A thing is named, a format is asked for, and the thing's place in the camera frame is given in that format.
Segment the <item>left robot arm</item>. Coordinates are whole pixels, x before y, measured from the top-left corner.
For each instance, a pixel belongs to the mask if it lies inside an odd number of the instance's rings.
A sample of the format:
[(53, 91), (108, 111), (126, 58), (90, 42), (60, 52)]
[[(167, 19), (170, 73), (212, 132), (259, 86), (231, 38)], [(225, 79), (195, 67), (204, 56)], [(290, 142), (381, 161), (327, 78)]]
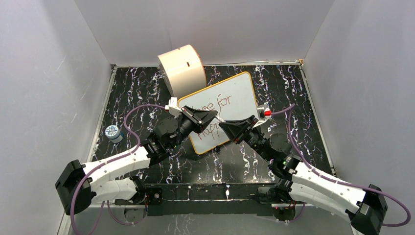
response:
[(163, 119), (148, 137), (131, 149), (88, 163), (69, 162), (55, 183), (66, 215), (84, 211), (92, 203), (127, 200), (135, 204), (146, 198), (146, 190), (137, 177), (118, 177), (159, 164), (170, 151), (181, 145), (192, 132), (201, 133), (218, 115), (217, 110), (199, 110), (189, 106), (167, 106), (176, 114)]

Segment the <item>yellow framed whiteboard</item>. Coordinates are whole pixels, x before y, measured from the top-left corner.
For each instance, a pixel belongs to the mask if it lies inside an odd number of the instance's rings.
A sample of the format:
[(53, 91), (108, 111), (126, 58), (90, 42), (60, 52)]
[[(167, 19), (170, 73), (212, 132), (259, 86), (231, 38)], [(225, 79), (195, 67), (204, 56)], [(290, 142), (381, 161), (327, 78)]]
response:
[[(178, 106), (217, 111), (223, 120), (241, 120), (252, 115), (258, 117), (257, 101), (249, 72), (242, 72), (182, 97), (178, 100)], [(203, 132), (192, 132), (189, 139), (198, 155), (230, 141), (219, 127), (217, 119), (213, 119)]]

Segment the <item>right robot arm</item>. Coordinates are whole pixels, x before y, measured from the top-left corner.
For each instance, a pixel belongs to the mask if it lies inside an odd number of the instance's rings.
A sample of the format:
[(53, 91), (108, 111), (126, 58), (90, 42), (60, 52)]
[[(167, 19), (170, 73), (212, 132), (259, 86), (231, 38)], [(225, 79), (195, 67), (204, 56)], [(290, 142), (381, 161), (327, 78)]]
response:
[(255, 116), (243, 120), (221, 121), (220, 128), (236, 144), (245, 142), (269, 162), (269, 170), (282, 180), (276, 187), (276, 198), (312, 204), (348, 221), (364, 235), (378, 235), (388, 210), (381, 188), (352, 187), (315, 167), (307, 167), (282, 134), (265, 137)]

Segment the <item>white whiteboard marker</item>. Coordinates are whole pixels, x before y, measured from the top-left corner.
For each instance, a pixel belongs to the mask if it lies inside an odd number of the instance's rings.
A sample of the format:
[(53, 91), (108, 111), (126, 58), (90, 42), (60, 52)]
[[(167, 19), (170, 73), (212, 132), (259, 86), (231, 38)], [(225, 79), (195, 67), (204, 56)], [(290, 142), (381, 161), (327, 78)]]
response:
[(222, 122), (222, 123), (223, 123), (223, 122), (225, 122), (225, 121), (224, 121), (221, 117), (219, 117), (219, 116), (215, 116), (215, 117), (216, 117), (216, 119), (217, 119), (217, 120), (219, 120), (220, 122)]

